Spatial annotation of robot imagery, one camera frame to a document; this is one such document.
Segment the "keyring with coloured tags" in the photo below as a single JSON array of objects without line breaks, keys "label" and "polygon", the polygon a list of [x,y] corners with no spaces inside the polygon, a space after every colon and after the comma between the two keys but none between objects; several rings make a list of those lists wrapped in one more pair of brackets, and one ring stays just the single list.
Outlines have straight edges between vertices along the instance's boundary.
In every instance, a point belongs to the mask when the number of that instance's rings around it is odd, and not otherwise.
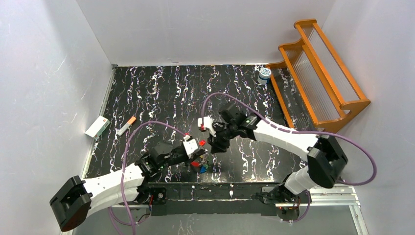
[{"label": "keyring with coloured tags", "polygon": [[[206,144],[205,140],[199,141],[199,146],[201,149],[205,149],[204,148],[205,144]],[[189,166],[190,166],[191,171],[198,173],[198,174],[204,174],[204,173],[207,173],[208,171],[208,163],[209,163],[209,160],[208,160],[208,152],[207,152],[203,157],[200,157],[198,159],[193,159],[192,157]]]}]

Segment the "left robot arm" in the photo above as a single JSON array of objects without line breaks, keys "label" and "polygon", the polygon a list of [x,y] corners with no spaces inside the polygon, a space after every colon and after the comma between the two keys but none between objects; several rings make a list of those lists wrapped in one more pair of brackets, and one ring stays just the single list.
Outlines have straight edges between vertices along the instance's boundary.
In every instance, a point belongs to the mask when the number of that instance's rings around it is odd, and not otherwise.
[{"label": "left robot arm", "polygon": [[60,230],[73,230],[95,212],[135,201],[146,191],[145,184],[157,178],[164,168],[188,164],[206,152],[195,139],[176,147],[161,141],[125,170],[84,180],[78,175],[69,178],[49,201]]}]

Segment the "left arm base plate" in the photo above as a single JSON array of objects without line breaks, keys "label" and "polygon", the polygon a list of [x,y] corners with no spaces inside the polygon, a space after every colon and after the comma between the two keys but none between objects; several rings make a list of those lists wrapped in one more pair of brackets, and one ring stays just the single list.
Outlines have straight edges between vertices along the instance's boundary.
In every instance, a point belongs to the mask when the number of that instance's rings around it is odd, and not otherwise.
[{"label": "left arm base plate", "polygon": [[144,205],[162,205],[166,203],[166,188],[144,188],[138,190],[135,201]]}]

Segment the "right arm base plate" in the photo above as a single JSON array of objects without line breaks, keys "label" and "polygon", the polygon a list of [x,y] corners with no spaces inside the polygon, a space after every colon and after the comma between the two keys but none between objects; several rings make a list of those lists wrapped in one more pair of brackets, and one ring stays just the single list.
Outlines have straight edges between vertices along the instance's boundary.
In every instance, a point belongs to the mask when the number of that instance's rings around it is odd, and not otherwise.
[{"label": "right arm base plate", "polygon": [[279,186],[265,186],[252,195],[252,199],[258,199],[264,204],[283,204],[284,207],[299,207],[311,202],[309,193],[303,191],[299,194],[293,194],[286,188]]}]

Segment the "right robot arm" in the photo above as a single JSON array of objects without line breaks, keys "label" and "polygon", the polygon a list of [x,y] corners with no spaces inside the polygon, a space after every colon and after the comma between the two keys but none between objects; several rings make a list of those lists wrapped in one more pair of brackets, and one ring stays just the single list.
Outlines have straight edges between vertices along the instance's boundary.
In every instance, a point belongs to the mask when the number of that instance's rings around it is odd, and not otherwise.
[{"label": "right robot arm", "polygon": [[306,167],[290,173],[271,191],[275,196],[293,197],[315,186],[332,188],[348,162],[334,136],[300,134],[256,112],[247,116],[232,103],[222,108],[220,116],[222,122],[209,116],[198,119],[200,130],[209,131],[212,153],[226,152],[233,138],[242,137],[275,145],[306,161]]}]

